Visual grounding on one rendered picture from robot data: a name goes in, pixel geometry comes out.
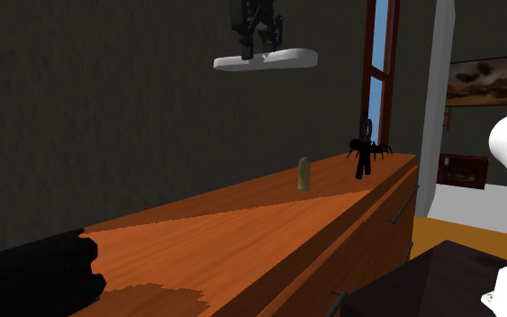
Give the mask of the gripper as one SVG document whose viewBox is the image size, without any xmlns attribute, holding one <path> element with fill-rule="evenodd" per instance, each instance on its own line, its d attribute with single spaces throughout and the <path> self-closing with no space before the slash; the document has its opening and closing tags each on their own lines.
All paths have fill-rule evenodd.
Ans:
<svg viewBox="0 0 507 317">
<path fill-rule="evenodd" d="M 242 60 L 253 58 L 252 32 L 257 26 L 264 52 L 276 51 L 282 45 L 284 17 L 275 15 L 274 3 L 275 0 L 230 0 L 231 28 L 238 33 Z"/>
</svg>

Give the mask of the white oblong object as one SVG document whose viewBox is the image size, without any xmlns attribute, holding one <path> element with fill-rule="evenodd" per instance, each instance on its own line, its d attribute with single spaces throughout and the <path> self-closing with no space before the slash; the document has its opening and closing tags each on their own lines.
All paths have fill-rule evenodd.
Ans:
<svg viewBox="0 0 507 317">
<path fill-rule="evenodd" d="M 315 50 L 294 48 L 277 50 L 270 53 L 258 53 L 252 59 L 241 56 L 216 58 L 213 69 L 220 71 L 241 72 L 283 68 L 312 68 L 318 64 L 318 53 Z"/>
</svg>

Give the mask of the red framed window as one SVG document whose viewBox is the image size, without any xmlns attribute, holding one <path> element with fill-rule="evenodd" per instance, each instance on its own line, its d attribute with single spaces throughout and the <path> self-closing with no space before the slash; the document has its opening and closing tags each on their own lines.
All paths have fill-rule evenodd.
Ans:
<svg viewBox="0 0 507 317">
<path fill-rule="evenodd" d="M 401 0 L 367 0 L 361 113 L 376 120 L 373 140 L 390 143 Z"/>
</svg>

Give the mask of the olive green rounded cylinder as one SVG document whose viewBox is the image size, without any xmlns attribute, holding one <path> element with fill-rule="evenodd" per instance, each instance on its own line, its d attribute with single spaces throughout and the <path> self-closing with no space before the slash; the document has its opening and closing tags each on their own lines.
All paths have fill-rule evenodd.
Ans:
<svg viewBox="0 0 507 317">
<path fill-rule="evenodd" d="M 302 157 L 298 163 L 297 189 L 301 191 L 310 190 L 311 162 L 307 157 Z"/>
</svg>

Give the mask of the black spider toy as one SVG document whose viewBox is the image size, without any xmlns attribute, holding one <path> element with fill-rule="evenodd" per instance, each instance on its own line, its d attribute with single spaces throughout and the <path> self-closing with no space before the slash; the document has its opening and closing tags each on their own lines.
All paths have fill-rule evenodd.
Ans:
<svg viewBox="0 0 507 317">
<path fill-rule="evenodd" d="M 358 156 L 358 154 L 360 153 L 360 144 L 361 144 L 360 139 L 352 139 L 349 142 L 350 151 L 349 151 L 349 154 L 347 155 L 347 158 L 350 156 L 350 154 L 352 153 L 353 150 L 355 150 L 357 152 L 355 157 Z M 374 155 L 374 157 L 376 157 L 377 154 L 380 154 L 381 157 L 383 157 L 385 153 L 386 154 L 393 154 L 393 150 L 387 144 L 385 144 L 383 142 L 380 142 L 379 144 L 375 144 L 374 142 L 372 142 L 369 147 L 369 152 L 372 153 Z"/>
</svg>

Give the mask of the orange wooden chest of drawers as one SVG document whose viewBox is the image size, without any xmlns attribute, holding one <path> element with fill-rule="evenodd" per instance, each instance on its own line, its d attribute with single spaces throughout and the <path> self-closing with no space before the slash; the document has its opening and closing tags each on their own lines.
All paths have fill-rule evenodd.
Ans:
<svg viewBox="0 0 507 317">
<path fill-rule="evenodd" d="M 419 160 L 338 155 L 86 228 L 106 286 L 73 317 L 324 317 L 411 248 Z"/>
</svg>

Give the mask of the dark red cabinet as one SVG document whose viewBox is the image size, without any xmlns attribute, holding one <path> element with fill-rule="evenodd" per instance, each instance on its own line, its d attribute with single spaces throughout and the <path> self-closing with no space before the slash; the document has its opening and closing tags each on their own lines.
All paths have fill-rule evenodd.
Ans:
<svg viewBox="0 0 507 317">
<path fill-rule="evenodd" d="M 437 183 L 484 190 L 487 157 L 440 154 Z"/>
</svg>

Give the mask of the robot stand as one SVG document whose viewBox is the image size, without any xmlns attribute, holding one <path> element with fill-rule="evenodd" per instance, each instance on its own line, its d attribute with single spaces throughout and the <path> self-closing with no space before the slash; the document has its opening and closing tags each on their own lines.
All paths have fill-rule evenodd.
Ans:
<svg viewBox="0 0 507 317">
<path fill-rule="evenodd" d="M 507 260 L 445 240 L 348 295 L 340 317 L 495 317 L 481 302 Z"/>
</svg>

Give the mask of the black bulky object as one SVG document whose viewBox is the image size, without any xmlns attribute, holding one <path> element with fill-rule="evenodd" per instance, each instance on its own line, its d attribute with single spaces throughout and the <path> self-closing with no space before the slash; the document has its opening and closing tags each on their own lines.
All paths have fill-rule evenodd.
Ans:
<svg viewBox="0 0 507 317">
<path fill-rule="evenodd" d="M 97 301 L 97 244 L 77 229 L 0 251 L 0 317 L 69 317 Z"/>
</svg>

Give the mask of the brown landscape wall picture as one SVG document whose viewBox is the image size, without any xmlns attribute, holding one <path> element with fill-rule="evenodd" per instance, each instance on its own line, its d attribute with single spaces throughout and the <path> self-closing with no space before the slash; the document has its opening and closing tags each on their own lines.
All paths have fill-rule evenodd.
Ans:
<svg viewBox="0 0 507 317">
<path fill-rule="evenodd" d="M 507 57 L 450 64 L 446 106 L 507 105 Z"/>
</svg>

